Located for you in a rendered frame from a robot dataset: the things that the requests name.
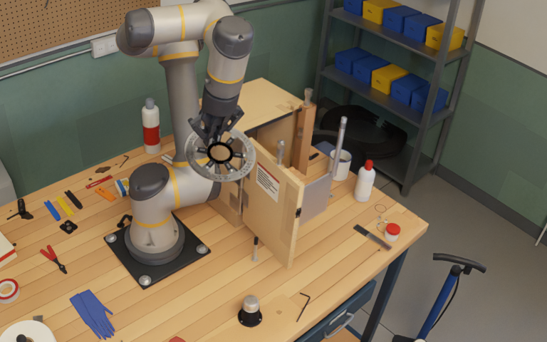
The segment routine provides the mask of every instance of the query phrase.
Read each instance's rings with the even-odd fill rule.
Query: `power outlet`
[[[91,57],[93,58],[100,58],[115,52],[118,52],[115,34],[91,41]]]

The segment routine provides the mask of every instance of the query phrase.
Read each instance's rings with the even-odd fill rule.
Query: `white cup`
[[[334,165],[334,155],[336,153],[336,150],[333,150],[330,152],[330,158],[328,159],[328,172],[332,171],[332,167]],[[347,150],[341,150],[340,151],[340,160],[338,162],[338,170],[336,171],[336,177],[333,178],[333,180],[341,181],[346,180],[349,176],[349,167],[351,166],[351,159],[353,157],[351,156],[351,153]]]

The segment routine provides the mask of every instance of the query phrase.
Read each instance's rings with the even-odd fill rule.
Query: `pliers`
[[[55,262],[59,267],[60,267],[60,271],[62,271],[64,274],[68,274],[68,271],[66,271],[66,266],[60,264],[60,262],[58,261],[58,256],[56,255],[56,253],[53,251],[53,248],[51,248],[51,245],[48,244],[47,245],[47,250],[49,250],[49,253],[45,252],[45,249],[42,249],[41,250],[41,253],[47,257],[47,259]]]

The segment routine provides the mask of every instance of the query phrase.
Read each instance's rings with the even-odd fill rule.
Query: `glove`
[[[89,311],[87,310],[83,299],[80,297],[80,294],[76,294],[72,298],[70,298],[70,302],[76,309],[76,312],[78,312],[80,317],[83,319],[83,322],[85,322],[85,324],[87,324],[89,328],[91,328],[93,333],[97,335],[99,339],[101,339],[102,336],[98,332],[98,326],[97,324],[95,324],[93,318],[91,318],[91,315],[89,315]]]
[[[100,331],[105,332],[102,333],[102,336],[113,337],[115,331],[114,326],[112,326],[110,320],[105,315],[106,311],[112,315],[112,311],[108,310],[108,308],[100,302],[98,297],[96,297],[91,290],[81,292],[80,297],[83,299],[83,303],[85,303],[91,318],[93,318],[94,322],[96,322],[98,326],[102,327],[102,330]]]

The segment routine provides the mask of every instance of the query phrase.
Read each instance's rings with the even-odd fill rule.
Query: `drawer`
[[[347,314],[355,313],[372,298],[375,287],[376,281],[371,280],[320,323],[298,338],[296,342],[320,342],[324,339],[324,333],[328,336],[331,335],[334,330],[350,319],[351,316]]]

